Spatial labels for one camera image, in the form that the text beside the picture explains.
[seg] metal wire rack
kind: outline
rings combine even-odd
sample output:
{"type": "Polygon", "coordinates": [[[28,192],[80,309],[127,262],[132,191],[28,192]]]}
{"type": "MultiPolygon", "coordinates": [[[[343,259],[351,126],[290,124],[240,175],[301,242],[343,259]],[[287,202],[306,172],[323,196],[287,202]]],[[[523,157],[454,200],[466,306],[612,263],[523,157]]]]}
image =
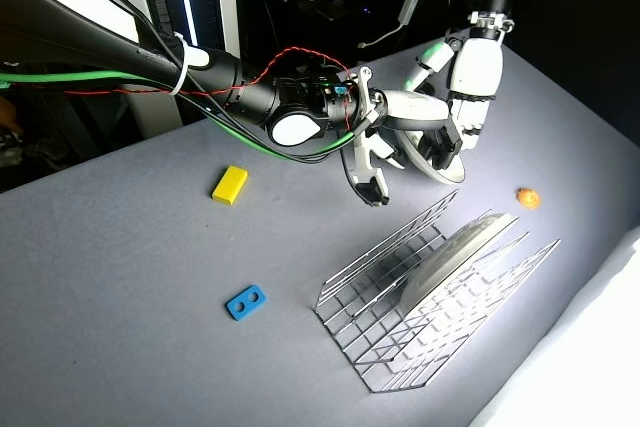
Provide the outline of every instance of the metal wire rack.
{"type": "Polygon", "coordinates": [[[405,281],[446,241],[435,225],[454,191],[322,286],[315,312],[371,392],[422,387],[556,248],[498,270],[525,233],[455,272],[417,313],[396,307],[405,281]]]}

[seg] blue block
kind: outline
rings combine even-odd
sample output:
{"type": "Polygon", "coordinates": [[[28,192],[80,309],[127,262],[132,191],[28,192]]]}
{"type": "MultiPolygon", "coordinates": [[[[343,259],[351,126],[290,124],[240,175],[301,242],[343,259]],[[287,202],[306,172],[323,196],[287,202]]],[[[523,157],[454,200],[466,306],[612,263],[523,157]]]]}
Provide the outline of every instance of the blue block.
{"type": "Polygon", "coordinates": [[[267,296],[264,295],[262,289],[257,285],[252,285],[227,302],[227,310],[231,317],[236,320],[242,320],[266,301],[267,296]]]}

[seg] black wall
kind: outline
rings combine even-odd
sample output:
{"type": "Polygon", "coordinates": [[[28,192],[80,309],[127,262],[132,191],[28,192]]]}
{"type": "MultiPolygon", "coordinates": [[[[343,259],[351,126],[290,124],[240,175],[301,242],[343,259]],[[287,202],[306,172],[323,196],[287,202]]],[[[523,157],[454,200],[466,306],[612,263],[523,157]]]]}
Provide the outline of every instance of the black wall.
{"type": "Polygon", "coordinates": [[[640,145],[639,11],[640,0],[517,0],[507,45],[640,145]]]}

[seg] white zip tie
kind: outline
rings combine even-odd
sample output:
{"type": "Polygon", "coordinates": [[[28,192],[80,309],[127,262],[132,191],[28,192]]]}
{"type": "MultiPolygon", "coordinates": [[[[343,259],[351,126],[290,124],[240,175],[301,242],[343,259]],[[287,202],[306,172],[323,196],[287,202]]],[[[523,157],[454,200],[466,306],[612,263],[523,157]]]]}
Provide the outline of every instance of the white zip tie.
{"type": "Polygon", "coordinates": [[[178,37],[180,39],[180,42],[182,42],[182,51],[184,57],[182,59],[182,70],[180,71],[180,77],[178,77],[178,82],[176,83],[176,86],[173,88],[173,90],[169,92],[169,95],[176,95],[180,92],[184,84],[184,79],[187,78],[187,70],[189,70],[189,62],[187,61],[187,49],[189,48],[189,44],[187,44],[187,41],[184,40],[184,37],[181,33],[174,32],[173,35],[178,37]]]}

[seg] table surface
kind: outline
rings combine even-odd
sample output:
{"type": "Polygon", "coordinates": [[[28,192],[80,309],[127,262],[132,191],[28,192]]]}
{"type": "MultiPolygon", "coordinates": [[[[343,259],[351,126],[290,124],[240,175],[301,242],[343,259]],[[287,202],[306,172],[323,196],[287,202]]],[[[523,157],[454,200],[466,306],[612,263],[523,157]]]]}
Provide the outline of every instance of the table surface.
{"type": "MultiPolygon", "coordinates": [[[[372,63],[372,85],[398,87],[419,51],[372,63]]],[[[386,168],[391,202],[372,209],[338,156],[281,161],[203,121],[1,195],[0,424],[467,425],[638,220],[640,150],[505,49],[464,159],[445,232],[493,209],[531,230],[523,255],[563,242],[433,383],[391,394],[368,392],[312,306],[453,187],[386,168]],[[210,199],[229,164],[250,172],[233,207],[210,199]],[[235,322],[224,304],[250,284],[268,301],[235,322]]]]}

